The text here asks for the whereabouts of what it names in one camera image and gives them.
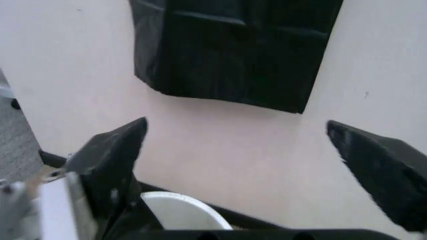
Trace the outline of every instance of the gray floor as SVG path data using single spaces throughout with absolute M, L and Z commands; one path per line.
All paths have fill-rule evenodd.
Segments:
M 0 179 L 24 181 L 43 166 L 39 144 L 21 110 L 0 97 Z

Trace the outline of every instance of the white table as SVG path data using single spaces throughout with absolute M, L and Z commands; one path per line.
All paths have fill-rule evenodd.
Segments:
M 329 119 L 427 153 L 427 1 L 345 0 L 302 115 L 162 95 L 133 75 L 126 0 L 0 0 L 0 66 L 46 152 L 147 116 L 141 181 L 293 228 L 391 223 L 325 134 Z

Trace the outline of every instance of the black cloth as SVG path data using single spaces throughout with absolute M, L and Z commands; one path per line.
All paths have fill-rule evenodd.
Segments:
M 129 1 L 153 89 L 302 113 L 343 0 Z

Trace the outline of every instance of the white container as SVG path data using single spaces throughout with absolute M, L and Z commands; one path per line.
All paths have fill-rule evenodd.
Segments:
M 232 230 L 217 211 L 193 197 L 151 191 L 142 193 L 141 198 L 166 230 Z

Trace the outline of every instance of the black bag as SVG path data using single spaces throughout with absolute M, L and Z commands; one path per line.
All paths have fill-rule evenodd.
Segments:
M 302 113 L 343 0 L 130 0 L 135 75 L 167 95 Z

